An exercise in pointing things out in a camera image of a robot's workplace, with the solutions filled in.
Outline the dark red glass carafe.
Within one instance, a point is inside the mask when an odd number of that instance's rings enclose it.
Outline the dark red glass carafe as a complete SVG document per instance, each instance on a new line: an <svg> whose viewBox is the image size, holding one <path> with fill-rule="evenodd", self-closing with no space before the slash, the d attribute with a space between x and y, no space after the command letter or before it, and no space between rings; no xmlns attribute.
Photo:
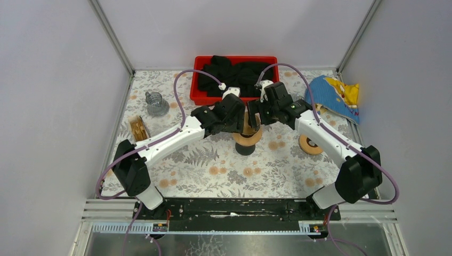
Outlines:
<svg viewBox="0 0 452 256"><path fill-rule="evenodd" d="M243 156L249 156L255 151L255 145L243 146L239 143L235 144L236 152Z"/></svg>

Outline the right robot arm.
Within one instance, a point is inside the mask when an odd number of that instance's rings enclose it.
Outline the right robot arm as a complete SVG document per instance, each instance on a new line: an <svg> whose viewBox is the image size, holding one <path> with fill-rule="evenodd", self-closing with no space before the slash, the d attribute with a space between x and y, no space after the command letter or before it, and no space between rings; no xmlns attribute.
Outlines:
<svg viewBox="0 0 452 256"><path fill-rule="evenodd" d="M294 101L282 82L264 80L255 87L261 91L261 97L248 102L249 117L258 114L262 125L279 122L289 126L320 147L339 168L333 184L306 198L308 217L318 220L332 205L353 204L382 183L382 172L378 169L380 153L375 147L364 148L337 132L319 117L311 104L302 99Z"/></svg>

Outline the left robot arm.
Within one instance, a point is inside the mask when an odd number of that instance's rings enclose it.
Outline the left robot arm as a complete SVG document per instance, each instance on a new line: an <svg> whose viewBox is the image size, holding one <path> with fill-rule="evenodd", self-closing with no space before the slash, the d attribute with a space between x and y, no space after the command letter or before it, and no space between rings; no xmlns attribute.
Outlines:
<svg viewBox="0 0 452 256"><path fill-rule="evenodd" d="M122 141L116 150L110 169L125 193L137 198L152 219L165 214L164 197L151 182L152 167L180 148L221 132L239 133L243 130L245 103L228 94L212 108L201 106L175 126L152 138L136 143Z"/></svg>

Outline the single brown paper filter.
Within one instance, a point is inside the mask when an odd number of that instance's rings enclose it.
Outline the single brown paper filter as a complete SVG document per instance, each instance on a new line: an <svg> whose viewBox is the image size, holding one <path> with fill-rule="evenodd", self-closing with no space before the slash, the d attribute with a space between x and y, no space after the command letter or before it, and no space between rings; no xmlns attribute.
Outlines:
<svg viewBox="0 0 452 256"><path fill-rule="evenodd" d="M248 111L245 111L244 116L244 128L241 136L244 138L250 138L258 133L261 128L261 120L258 114L250 115Z"/></svg>

